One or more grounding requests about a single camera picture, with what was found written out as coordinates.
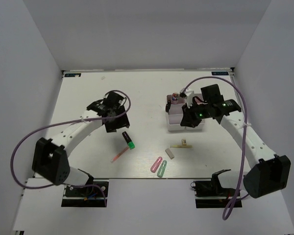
cable tie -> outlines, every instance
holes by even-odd
[[[243,125],[239,128],[239,129],[242,129],[242,128],[244,128],[244,127],[249,127],[249,126],[251,126],[251,124],[250,123],[245,123],[245,122],[243,122]]]
[[[83,116],[80,119],[81,119],[82,122],[87,123],[87,121],[85,121]]]

white container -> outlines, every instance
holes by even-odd
[[[199,98],[202,99],[201,94],[195,94],[195,96],[198,96]],[[171,95],[170,94],[167,95],[166,104],[167,104],[168,100],[171,100]],[[183,118],[182,106],[184,104],[185,104],[185,99],[179,97],[178,103],[177,104],[171,104],[169,112],[168,113],[166,112],[166,120],[167,120],[168,131],[202,130],[202,128],[203,128],[203,126],[205,124],[205,119],[203,119],[201,121],[201,123],[195,128],[180,125],[181,121],[182,121],[182,118]]]

marker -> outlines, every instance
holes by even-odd
[[[162,178],[163,173],[165,173],[166,166],[167,166],[167,161],[164,160],[164,161],[162,162],[162,164],[161,164],[161,167],[159,168],[158,173],[157,173],[157,176],[158,176],[159,178]]]
[[[152,172],[152,173],[155,173],[156,172],[156,170],[158,169],[158,167],[160,166],[160,163],[162,162],[162,157],[159,157],[156,161],[155,161],[155,163],[152,165],[152,167],[150,168],[150,171]]]
[[[129,149],[129,147],[126,147],[125,149],[123,149],[117,156],[114,157],[114,159],[111,160],[111,162],[114,162],[116,159],[118,159],[123,153],[125,153],[127,150]]]
[[[133,141],[131,140],[131,138],[128,136],[127,132],[126,131],[122,132],[122,135],[123,135],[125,141],[127,142],[129,149],[135,148],[135,145],[134,145]]]

white tabletop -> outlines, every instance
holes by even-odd
[[[63,186],[26,189],[15,220],[24,235],[285,235],[294,228],[280,191],[222,208],[197,209],[190,179],[111,179],[107,208],[61,207]],[[29,186],[48,184],[29,179]]]
[[[197,77],[210,71],[114,71],[84,72],[80,77],[64,77],[51,122],[77,119],[86,107],[101,99],[109,90],[129,95],[130,128],[106,133],[101,127],[82,141],[69,157],[70,165],[85,170],[95,178],[155,178],[150,167],[162,156],[168,161],[164,178],[208,178],[222,169],[239,169],[241,150],[232,137],[217,123],[208,119],[203,131],[170,133],[166,128],[166,95],[179,92]],[[229,76],[222,76],[230,81]],[[191,88],[218,84],[224,99],[236,96],[231,86],[216,79],[194,83]],[[65,127],[49,130],[52,137]],[[125,152],[114,163],[110,161],[126,147],[122,132],[126,130],[136,148]],[[186,139],[192,149],[171,149],[170,160],[165,149]]]

pink marker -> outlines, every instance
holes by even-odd
[[[150,171],[152,172],[152,173],[155,173],[156,171],[157,171],[157,169],[158,169],[158,167],[160,166],[160,163],[162,162],[162,157],[159,157],[156,161],[155,161],[155,163],[152,165],[152,167],[150,168]]]

